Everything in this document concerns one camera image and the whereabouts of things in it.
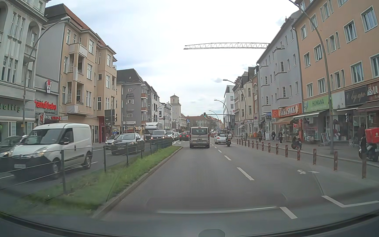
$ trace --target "license plate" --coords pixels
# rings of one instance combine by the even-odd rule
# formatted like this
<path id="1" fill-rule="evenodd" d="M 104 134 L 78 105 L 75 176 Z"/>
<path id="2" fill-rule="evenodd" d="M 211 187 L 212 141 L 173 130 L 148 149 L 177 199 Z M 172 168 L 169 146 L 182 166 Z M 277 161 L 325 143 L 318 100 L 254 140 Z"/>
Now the license plate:
<path id="1" fill-rule="evenodd" d="M 24 169 L 26 168 L 25 164 L 14 164 L 14 169 Z"/>

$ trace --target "grass median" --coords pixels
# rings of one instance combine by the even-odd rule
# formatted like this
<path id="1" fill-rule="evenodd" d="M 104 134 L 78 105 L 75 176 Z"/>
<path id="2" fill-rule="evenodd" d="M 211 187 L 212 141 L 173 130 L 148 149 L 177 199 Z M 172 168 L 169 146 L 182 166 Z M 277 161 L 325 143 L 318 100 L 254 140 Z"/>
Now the grass median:
<path id="1" fill-rule="evenodd" d="M 62 184 L 38 191 L 18 200 L 8 210 L 8 213 L 16 216 L 91 215 L 99 206 L 118 195 L 179 148 L 179 146 L 170 146 L 145 156 L 143 159 L 135 157 L 128 166 L 120 163 L 111 166 L 106 173 L 98 170 L 89 175 L 69 180 L 67 181 L 67 195 L 63 195 Z"/>

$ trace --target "red delivery box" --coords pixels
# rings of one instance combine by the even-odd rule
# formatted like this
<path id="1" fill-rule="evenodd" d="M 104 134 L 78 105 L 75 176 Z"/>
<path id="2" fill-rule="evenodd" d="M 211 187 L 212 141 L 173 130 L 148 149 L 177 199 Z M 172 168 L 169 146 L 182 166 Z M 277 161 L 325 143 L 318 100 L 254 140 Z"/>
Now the red delivery box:
<path id="1" fill-rule="evenodd" d="M 379 127 L 365 129 L 367 143 L 379 143 Z"/>

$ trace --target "apartment building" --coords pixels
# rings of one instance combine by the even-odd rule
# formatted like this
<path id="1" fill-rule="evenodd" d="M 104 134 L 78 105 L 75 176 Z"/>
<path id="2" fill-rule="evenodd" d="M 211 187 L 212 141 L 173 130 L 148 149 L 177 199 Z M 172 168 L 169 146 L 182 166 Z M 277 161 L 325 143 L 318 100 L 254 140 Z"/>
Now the apartment building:
<path id="1" fill-rule="evenodd" d="M 360 127 L 379 127 L 379 0 L 303 3 L 324 43 L 320 44 L 314 26 L 304 14 L 294 22 L 303 91 L 303 114 L 296 117 L 302 119 L 303 136 L 307 141 L 321 140 L 322 133 L 327 132 L 336 145 L 358 144 Z"/>
<path id="2" fill-rule="evenodd" d="M 34 127 L 33 78 L 39 50 L 33 48 L 38 48 L 36 36 L 47 22 L 44 14 L 47 2 L 0 1 L 0 142 L 11 135 L 28 134 Z"/>
<path id="3" fill-rule="evenodd" d="M 117 84 L 124 90 L 122 130 L 144 134 L 148 115 L 149 87 L 134 68 L 117 70 Z"/>
<path id="4" fill-rule="evenodd" d="M 40 39 L 39 51 L 45 56 L 37 60 L 36 84 L 50 83 L 59 95 L 59 116 L 48 116 L 50 111 L 44 111 L 45 117 L 52 119 L 42 122 L 88 124 L 92 127 L 93 142 L 104 142 L 112 134 L 111 127 L 118 114 L 116 66 L 113 65 L 116 53 L 66 5 L 47 7 L 45 15 L 46 27 L 66 16 L 71 20 L 56 24 Z M 43 94 L 39 96 L 37 101 L 49 99 Z"/>
<path id="5" fill-rule="evenodd" d="M 297 129 L 293 129 L 293 116 L 302 114 L 301 70 L 299 66 L 297 32 L 293 22 L 301 11 L 285 19 L 279 32 L 257 60 L 261 94 L 261 121 L 266 140 L 275 131 L 282 131 L 290 141 Z"/>

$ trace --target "beige building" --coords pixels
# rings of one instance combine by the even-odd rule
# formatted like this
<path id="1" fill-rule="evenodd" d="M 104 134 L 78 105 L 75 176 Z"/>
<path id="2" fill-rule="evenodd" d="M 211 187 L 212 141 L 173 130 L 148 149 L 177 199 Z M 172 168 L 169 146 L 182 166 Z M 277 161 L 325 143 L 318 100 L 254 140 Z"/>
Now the beige building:
<path id="1" fill-rule="evenodd" d="M 302 14 L 293 24 L 302 72 L 303 136 L 358 144 L 361 126 L 379 127 L 379 0 L 297 0 L 317 26 Z M 333 107 L 324 64 L 328 60 Z"/>
<path id="2" fill-rule="evenodd" d="M 45 15 L 47 26 L 65 16 L 71 20 L 56 24 L 42 37 L 39 50 L 45 57 L 38 59 L 37 74 L 54 81 L 59 78 L 62 122 L 88 124 L 93 129 L 93 141 L 104 142 L 112 133 L 111 110 L 113 120 L 120 120 L 121 87 L 117 86 L 113 65 L 116 53 L 64 4 L 46 8 Z"/>

